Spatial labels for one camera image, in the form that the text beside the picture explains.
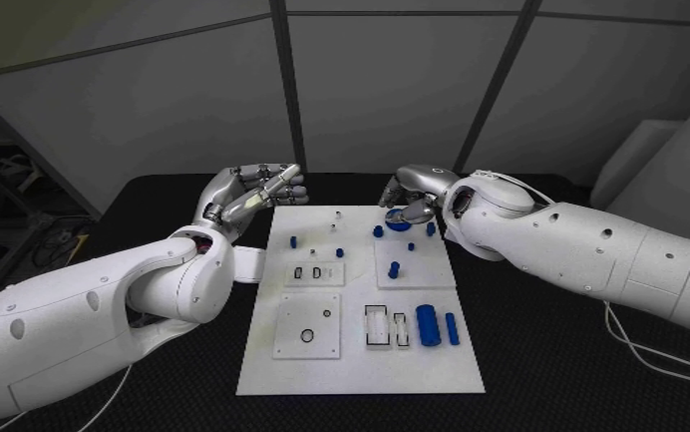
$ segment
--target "table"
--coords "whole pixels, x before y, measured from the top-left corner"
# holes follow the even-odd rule
[[[189,223],[212,176],[134,179],[78,260],[156,241]],[[587,203],[587,191],[566,179],[520,178],[556,201]],[[311,204],[375,204],[386,180],[388,175],[310,174]],[[267,246],[273,214],[258,214],[238,244]],[[218,319],[134,365],[91,430],[687,429],[690,382],[640,364],[608,335],[601,302],[561,290],[506,261],[479,259],[454,243],[447,249],[486,394],[237,397],[258,290],[255,284],[237,284]],[[617,310],[634,339],[690,356],[689,330],[626,307]],[[121,377],[32,411],[9,430],[77,431]]]

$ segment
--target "white cable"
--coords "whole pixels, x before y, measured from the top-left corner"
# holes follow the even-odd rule
[[[653,349],[651,347],[647,347],[641,344],[637,344],[636,342],[633,342],[628,338],[628,334],[626,332],[626,329],[623,328],[623,324],[621,324],[621,321],[618,320],[618,317],[615,315],[615,312],[614,312],[614,309],[611,308],[611,303],[608,302],[608,300],[604,301],[604,304],[605,304],[605,311],[604,311],[604,321],[607,323],[607,329],[608,329],[608,332],[610,334],[614,336],[614,338],[617,340],[620,340],[623,343],[627,344],[627,346],[630,347],[630,350],[633,352],[633,354],[636,355],[637,359],[640,360],[640,362],[653,370],[656,370],[657,372],[662,372],[663,374],[666,375],[672,375],[673,377],[679,377],[679,379],[685,379],[685,380],[690,380],[690,376],[685,375],[685,374],[679,374],[677,372],[673,372],[672,370],[667,370],[667,369],[663,369],[662,367],[657,367],[656,365],[650,364],[650,362],[647,362],[647,360],[644,360],[644,358],[640,356],[638,352],[637,352],[637,349],[641,349],[641,350],[646,350],[647,352],[651,352],[653,354],[657,354],[663,357],[666,357],[667,359],[672,359],[674,360],[676,362],[680,362],[682,364],[685,365],[690,365],[690,361],[682,359],[680,357],[676,357],[674,355],[672,354],[667,354],[666,352],[662,352],[660,350],[656,350]],[[611,317],[614,318],[614,321],[615,321],[615,325],[621,331],[621,334],[623,334],[623,337],[620,337],[613,328],[611,328],[611,322],[608,320],[608,316],[611,314]]]
[[[26,412],[22,412],[18,416],[15,416],[15,418],[8,423],[0,425],[0,430],[5,430],[25,415]]]
[[[116,397],[118,395],[118,392],[120,390],[123,389],[123,386],[126,385],[126,380],[127,380],[127,377],[130,375],[130,371],[133,370],[133,366],[130,366],[127,368],[127,372],[126,372],[126,376],[123,377],[123,380],[120,381],[120,385],[118,385],[118,388],[116,389],[116,392],[113,393],[111,395],[111,398],[108,399],[108,402],[105,403],[104,407],[101,408],[101,410],[98,411],[98,414],[94,416],[94,418],[90,420],[90,422],[87,422],[87,425],[80,429],[78,432],[84,432],[91,424],[97,421],[97,419],[101,417],[101,414],[105,412],[105,409],[108,408],[108,406],[111,405],[111,402],[116,400]]]
[[[523,188],[529,189],[536,195],[539,195],[543,200],[551,204],[555,205],[556,201],[539,190],[536,190],[529,184],[526,184],[522,180],[515,178],[513,176],[505,175],[503,173],[494,173],[493,171],[477,170],[476,173],[481,173],[484,175],[494,175],[497,178],[515,183],[516,185],[522,186]]]

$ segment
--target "wall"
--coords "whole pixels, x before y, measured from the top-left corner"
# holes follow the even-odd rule
[[[690,0],[0,0],[0,115],[103,212],[127,180],[559,173],[686,119]]]

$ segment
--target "black ring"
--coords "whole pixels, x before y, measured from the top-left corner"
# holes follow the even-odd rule
[[[310,340],[306,340],[306,332],[310,332],[313,334],[313,338]],[[303,342],[310,343],[314,340],[314,331],[311,329],[306,329],[300,334],[300,339],[303,340]]]

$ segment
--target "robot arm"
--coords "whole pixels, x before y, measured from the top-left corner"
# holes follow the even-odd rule
[[[574,292],[690,327],[689,239],[568,203],[541,209],[526,185],[502,175],[476,172],[456,181],[451,175],[425,166],[404,167],[395,174],[399,186],[411,186],[415,193],[420,185],[434,184],[430,193],[441,208],[448,240],[487,260],[506,258],[520,270]],[[431,183],[441,176],[448,182]],[[379,203],[388,207],[391,183]],[[412,206],[388,214],[386,220],[430,220],[428,213],[420,214]]]
[[[193,225],[0,292],[0,418],[71,396],[214,320],[245,263],[231,244],[258,210],[309,201],[303,180],[299,165],[222,170]],[[162,320],[133,327],[126,302]]]

